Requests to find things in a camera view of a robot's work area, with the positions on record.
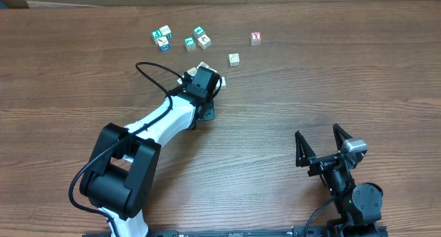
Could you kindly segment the wooden block pencil picture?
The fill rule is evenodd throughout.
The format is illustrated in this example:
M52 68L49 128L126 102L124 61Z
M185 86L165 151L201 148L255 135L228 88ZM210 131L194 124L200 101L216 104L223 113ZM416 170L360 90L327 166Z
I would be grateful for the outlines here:
M157 43L161 52L167 51L170 49L170 43L167 37L159 37L157 39Z

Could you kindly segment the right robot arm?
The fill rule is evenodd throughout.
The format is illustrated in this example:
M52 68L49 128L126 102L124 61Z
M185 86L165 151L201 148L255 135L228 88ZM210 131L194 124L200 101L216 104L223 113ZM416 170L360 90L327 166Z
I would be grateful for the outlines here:
M354 138L339 124L333 125L337 152L317 157L305 137L295 133L296 166L308 167L308 176L319 176L331 198L323 203L307 220L303 236L387 236L387 228L379 227L382 219L383 190L375 183L357 185L351 170L363 160L368 147L361 138ZM319 230L311 230L313 219L324 208L334 204L338 217L327 221Z

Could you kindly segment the wooden block blue side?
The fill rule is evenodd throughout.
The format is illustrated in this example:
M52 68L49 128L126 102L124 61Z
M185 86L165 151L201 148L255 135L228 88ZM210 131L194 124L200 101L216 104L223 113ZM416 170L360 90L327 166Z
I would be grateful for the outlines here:
M197 73L197 69L195 67L190 68L186 71L190 76L195 76Z

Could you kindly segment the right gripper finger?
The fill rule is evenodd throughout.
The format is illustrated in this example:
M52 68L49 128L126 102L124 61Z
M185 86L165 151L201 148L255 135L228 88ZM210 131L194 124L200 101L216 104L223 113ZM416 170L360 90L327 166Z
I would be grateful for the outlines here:
M337 123L333 124L333 132L338 150L343 146L345 140L353 138L353 136L344 131Z
M315 152L309 146L305 137L297 131L296 140L296 167L306 167L311 165L311 160L316 158Z

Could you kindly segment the green letter L block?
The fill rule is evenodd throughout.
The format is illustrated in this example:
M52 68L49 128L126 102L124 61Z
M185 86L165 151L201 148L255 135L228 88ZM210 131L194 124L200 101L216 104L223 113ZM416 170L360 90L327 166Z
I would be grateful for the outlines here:
M187 37L184 39L185 49L189 52L196 49L196 42L194 37Z

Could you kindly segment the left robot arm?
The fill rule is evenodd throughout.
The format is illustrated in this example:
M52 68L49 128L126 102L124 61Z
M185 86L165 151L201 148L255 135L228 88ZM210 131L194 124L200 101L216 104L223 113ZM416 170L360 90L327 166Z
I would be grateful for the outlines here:
M152 188L161 148L199 121L214 119L214 98L226 84L217 72L200 67L164 90L165 100L144 118L124 127L107 124L89 161L68 190L76 208L106 218L106 236L148 236L143 207Z

